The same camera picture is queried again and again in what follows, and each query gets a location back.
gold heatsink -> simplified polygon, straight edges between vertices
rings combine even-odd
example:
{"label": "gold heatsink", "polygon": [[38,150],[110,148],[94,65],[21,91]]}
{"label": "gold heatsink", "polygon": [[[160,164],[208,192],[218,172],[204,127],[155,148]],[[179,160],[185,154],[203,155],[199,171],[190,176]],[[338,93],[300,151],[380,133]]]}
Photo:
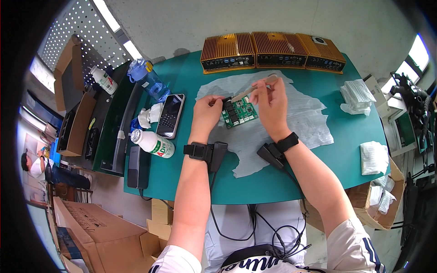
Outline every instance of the gold heatsink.
{"label": "gold heatsink", "polygon": [[307,51],[294,33],[255,31],[252,41],[259,68],[305,68]]}
{"label": "gold heatsink", "polygon": [[346,59],[331,40],[302,33],[296,36],[308,52],[307,69],[343,73]]}
{"label": "gold heatsink", "polygon": [[203,73],[215,73],[255,67],[255,51],[250,34],[233,33],[205,39],[200,62]]}

blue bottle cap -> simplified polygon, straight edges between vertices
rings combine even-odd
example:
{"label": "blue bottle cap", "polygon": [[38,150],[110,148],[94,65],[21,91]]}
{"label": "blue bottle cap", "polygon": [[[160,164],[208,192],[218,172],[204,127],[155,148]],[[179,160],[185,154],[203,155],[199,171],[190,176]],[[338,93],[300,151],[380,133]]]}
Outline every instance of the blue bottle cap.
{"label": "blue bottle cap", "polygon": [[146,69],[146,62],[147,60],[143,57],[131,62],[128,70],[128,76],[131,83],[141,80],[149,73]]}

white shirt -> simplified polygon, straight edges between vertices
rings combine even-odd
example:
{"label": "white shirt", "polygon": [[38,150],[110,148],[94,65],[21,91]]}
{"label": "white shirt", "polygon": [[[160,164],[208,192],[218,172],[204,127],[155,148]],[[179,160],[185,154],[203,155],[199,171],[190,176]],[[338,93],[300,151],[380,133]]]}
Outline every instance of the white shirt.
{"label": "white shirt", "polygon": [[[44,158],[44,167],[47,165],[47,160],[50,163],[50,166],[53,167],[53,164],[55,163],[53,160],[51,159],[47,159]],[[41,158],[38,157],[37,160],[35,160],[35,162],[33,162],[32,167],[30,168],[30,174],[38,179],[38,180],[45,180],[45,174],[44,172],[41,170]]]}
{"label": "white shirt", "polygon": [[[350,218],[338,225],[326,240],[328,269],[313,266],[296,267],[271,256],[257,256],[221,268],[217,273],[367,273],[385,272],[379,261],[369,235],[358,218]],[[200,273],[200,262],[187,250],[168,245],[152,265],[151,273]]]}

pegboard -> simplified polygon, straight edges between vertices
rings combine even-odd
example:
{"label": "pegboard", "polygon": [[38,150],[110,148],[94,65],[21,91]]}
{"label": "pegboard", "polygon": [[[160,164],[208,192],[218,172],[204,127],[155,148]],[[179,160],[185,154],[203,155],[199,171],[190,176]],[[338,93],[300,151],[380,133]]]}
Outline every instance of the pegboard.
{"label": "pegboard", "polygon": [[[105,69],[112,66],[112,69],[119,67],[131,56],[123,45],[119,44],[114,37],[112,30],[105,24],[106,21],[98,15],[94,3],[90,0],[80,0],[73,3],[72,7],[65,14],[65,18],[57,18],[50,27],[47,41],[45,42],[44,51],[41,59],[52,70],[55,70],[58,58],[65,48],[71,35],[79,35],[82,41],[82,54],[86,55],[91,52],[97,52],[99,59],[99,68]],[[91,83],[92,77],[89,77],[88,61],[83,64],[83,75],[85,83]]]}

hand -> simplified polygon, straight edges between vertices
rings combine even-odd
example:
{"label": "hand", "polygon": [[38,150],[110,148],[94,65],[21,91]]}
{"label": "hand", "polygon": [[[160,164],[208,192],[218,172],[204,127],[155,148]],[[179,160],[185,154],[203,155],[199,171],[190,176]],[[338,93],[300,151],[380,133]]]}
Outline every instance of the hand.
{"label": "hand", "polygon": [[222,113],[222,100],[225,97],[217,95],[207,95],[197,100],[193,109],[193,122],[191,123],[191,134],[188,144],[198,142],[208,143],[209,133],[219,121]]}
{"label": "hand", "polygon": [[287,126],[287,96],[284,81],[278,78],[276,82],[265,83],[264,80],[252,83],[252,86],[257,86],[257,89],[251,93],[249,102],[259,104],[258,116],[261,123],[277,143],[291,134]]}

